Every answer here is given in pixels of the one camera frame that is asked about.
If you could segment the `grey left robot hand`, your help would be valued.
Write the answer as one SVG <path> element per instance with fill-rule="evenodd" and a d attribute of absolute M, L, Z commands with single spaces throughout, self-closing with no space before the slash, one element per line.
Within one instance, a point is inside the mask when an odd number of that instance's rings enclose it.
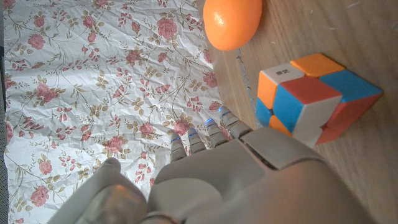
<path fill-rule="evenodd" d="M 191 154 L 171 136 L 171 162 L 148 197 L 105 160 L 51 223 L 372 223 L 373 218 L 313 149 L 272 128 L 251 129 L 219 108 L 232 140 L 209 119 L 207 149 L 188 130 Z"/>

